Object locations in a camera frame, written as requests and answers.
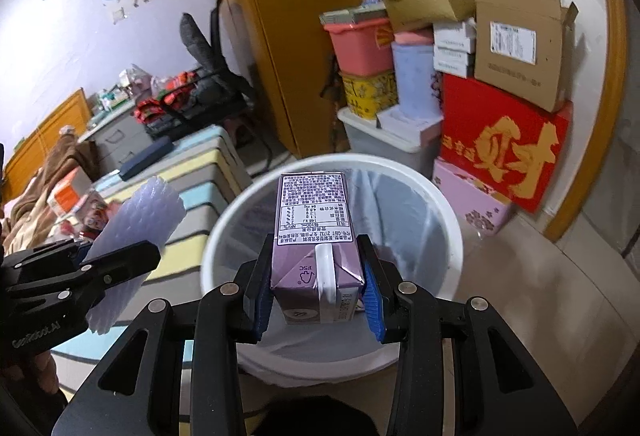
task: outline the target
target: striped mattress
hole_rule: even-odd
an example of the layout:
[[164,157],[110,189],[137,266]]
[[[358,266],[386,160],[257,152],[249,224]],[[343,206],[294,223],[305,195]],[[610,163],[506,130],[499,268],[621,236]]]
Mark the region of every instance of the striped mattress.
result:
[[[94,365],[104,356],[130,321],[154,298],[171,304],[199,299],[200,260],[211,228],[228,204],[251,184],[229,136],[222,127],[203,129],[176,143],[174,151],[135,178],[122,181],[109,174],[97,181],[105,201],[124,201],[149,177],[164,178],[184,202],[187,215],[169,238],[162,259],[143,283],[116,325],[105,335],[84,332],[52,350],[60,386],[68,396],[78,390]],[[184,351],[180,412],[189,411],[193,342]]]

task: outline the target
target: orange box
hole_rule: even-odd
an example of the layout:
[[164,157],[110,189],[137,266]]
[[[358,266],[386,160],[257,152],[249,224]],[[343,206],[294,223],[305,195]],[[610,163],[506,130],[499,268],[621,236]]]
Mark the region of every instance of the orange box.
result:
[[53,187],[47,203],[58,217],[64,217],[90,188],[89,176],[81,167],[76,167]]

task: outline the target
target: purple drink carton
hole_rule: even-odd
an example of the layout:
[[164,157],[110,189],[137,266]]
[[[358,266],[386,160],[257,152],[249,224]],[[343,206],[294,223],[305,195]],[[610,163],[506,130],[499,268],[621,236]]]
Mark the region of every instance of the purple drink carton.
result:
[[364,286],[340,172],[283,174],[271,290],[287,324],[350,321]]

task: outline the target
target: cardboard box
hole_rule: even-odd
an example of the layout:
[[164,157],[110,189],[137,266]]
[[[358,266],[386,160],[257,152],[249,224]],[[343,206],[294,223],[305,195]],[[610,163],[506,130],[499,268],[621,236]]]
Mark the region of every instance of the cardboard box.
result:
[[435,57],[433,58],[433,69],[439,70],[440,72],[448,72],[449,74],[453,74],[454,76],[459,76],[461,78],[473,76],[474,72],[473,64],[469,66],[461,62]]
[[420,147],[428,145],[442,131],[442,116],[435,119],[412,119],[400,111],[399,105],[379,112],[378,121],[382,130]]
[[283,174],[271,290],[287,324],[350,321],[364,286],[342,173]]
[[497,233],[513,212],[508,197],[442,158],[433,165],[433,183],[457,215],[486,235]]
[[475,77],[557,111],[570,84],[578,9],[560,0],[476,0]]
[[440,46],[433,48],[433,58],[442,60],[443,62],[455,62],[463,66],[471,66],[476,61],[474,54],[465,53],[464,51],[450,50]]
[[573,105],[553,114],[475,79],[444,75],[440,156],[535,212],[558,165]]
[[58,217],[64,217],[71,212],[90,187],[89,176],[81,167],[76,167],[53,187],[47,198],[47,204]]
[[476,51],[476,21],[434,22],[433,40],[436,46],[463,53]]

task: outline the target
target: red gift box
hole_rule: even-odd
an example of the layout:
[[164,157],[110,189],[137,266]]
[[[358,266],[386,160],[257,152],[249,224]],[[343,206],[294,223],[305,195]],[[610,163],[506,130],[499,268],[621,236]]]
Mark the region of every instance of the red gift box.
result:
[[572,112],[570,101],[551,113],[493,85],[445,74],[440,155],[535,212]]

